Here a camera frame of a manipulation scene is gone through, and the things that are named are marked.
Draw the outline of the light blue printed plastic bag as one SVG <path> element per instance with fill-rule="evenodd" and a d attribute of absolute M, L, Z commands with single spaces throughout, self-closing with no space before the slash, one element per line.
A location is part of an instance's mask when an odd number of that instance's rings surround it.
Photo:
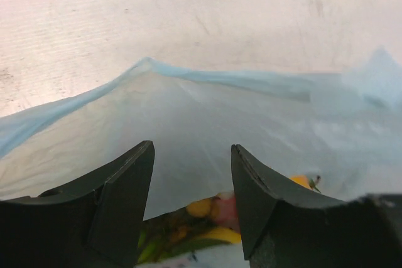
<path fill-rule="evenodd" d="M 239 244 L 195 239 L 192 202 L 234 193 L 231 147 L 320 194 L 401 196 L 401 65 L 380 49 L 344 73 L 200 72 L 144 58 L 115 80 L 1 119 L 1 202 L 37 197 L 155 147 L 133 267 L 251 267 Z"/>

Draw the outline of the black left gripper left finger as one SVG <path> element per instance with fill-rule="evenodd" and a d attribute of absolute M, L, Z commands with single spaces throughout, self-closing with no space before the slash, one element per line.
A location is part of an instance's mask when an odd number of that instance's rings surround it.
<path fill-rule="evenodd" d="M 143 141 L 37 197 L 1 202 L 2 267 L 133 267 L 155 160 Z"/>

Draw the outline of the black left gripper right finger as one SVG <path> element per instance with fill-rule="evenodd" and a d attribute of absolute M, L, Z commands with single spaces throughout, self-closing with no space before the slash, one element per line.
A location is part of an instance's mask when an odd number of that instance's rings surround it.
<path fill-rule="evenodd" d="M 400 267 L 401 196 L 341 201 L 265 166 L 241 145 L 231 171 L 251 267 Z"/>

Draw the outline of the orange peach fruit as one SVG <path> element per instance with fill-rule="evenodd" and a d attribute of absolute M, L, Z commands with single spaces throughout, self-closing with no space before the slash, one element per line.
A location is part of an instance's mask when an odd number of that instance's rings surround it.
<path fill-rule="evenodd" d="M 298 176 L 292 176 L 290 178 L 292 181 L 295 183 L 309 189 L 312 191 L 316 191 L 317 193 L 321 193 L 321 191 L 318 189 L 317 185 L 319 184 L 321 180 L 321 176 L 316 175 L 315 177 L 309 177 L 306 175 L 298 175 Z"/>

